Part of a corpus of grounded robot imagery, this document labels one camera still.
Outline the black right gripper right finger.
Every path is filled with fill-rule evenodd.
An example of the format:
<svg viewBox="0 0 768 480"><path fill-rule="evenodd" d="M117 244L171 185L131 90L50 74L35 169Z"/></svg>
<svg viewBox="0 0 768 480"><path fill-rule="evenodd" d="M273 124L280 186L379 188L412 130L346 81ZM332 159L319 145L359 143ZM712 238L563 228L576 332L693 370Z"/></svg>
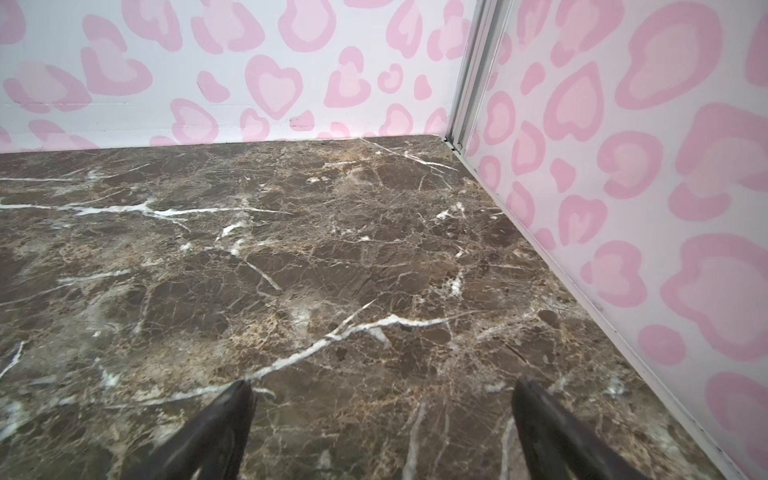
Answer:
<svg viewBox="0 0 768 480"><path fill-rule="evenodd" d="M532 479L645 477L534 380L516 381L511 405Z"/></svg>

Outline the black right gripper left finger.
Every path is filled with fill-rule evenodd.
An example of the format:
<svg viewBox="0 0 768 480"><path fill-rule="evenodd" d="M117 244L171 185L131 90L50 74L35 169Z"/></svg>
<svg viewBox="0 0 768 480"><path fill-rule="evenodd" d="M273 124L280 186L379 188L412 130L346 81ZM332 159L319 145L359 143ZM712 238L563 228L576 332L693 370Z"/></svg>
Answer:
<svg viewBox="0 0 768 480"><path fill-rule="evenodd" d="M237 479L254 411L250 382L238 380L122 477Z"/></svg>

